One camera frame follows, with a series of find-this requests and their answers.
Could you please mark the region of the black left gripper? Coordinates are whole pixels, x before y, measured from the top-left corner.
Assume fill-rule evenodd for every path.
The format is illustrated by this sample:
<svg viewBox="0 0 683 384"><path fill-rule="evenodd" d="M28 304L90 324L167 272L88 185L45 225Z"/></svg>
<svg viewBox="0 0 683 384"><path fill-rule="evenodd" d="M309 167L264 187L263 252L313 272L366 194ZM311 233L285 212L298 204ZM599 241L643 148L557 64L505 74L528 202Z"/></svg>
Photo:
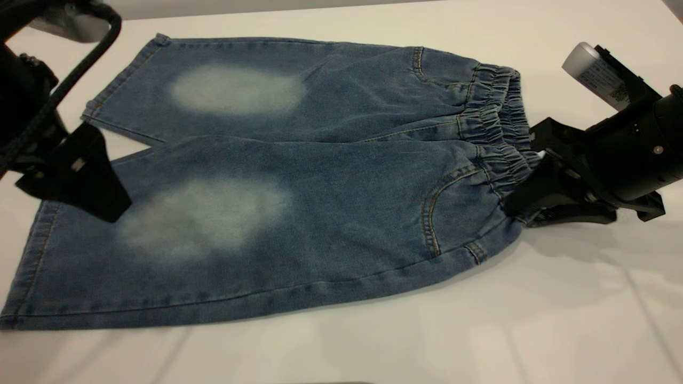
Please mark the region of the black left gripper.
<svg viewBox="0 0 683 384"><path fill-rule="evenodd" d="M58 78L42 61L1 50L2 176L22 173L15 185L34 198L77 207L105 222L117 221L132 204L113 170L101 131L82 123L73 133L52 110L36 133L11 155L39 110L48 102Z"/></svg>

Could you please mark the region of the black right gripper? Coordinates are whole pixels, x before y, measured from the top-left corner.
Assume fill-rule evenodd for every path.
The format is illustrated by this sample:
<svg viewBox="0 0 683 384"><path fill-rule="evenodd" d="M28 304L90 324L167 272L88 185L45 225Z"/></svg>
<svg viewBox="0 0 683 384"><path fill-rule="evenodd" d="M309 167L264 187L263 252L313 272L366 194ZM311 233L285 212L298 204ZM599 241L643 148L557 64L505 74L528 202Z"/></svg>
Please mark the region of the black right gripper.
<svg viewBox="0 0 683 384"><path fill-rule="evenodd" d="M613 204L632 209L643 222L663 216L658 190L681 180L681 120L677 85L666 97L635 102L587 131L542 120L531 127L530 139L543 160L505 197L503 211L530 228L615 222L616 208L588 199L588 184L560 161L576 158L587 159Z"/></svg>

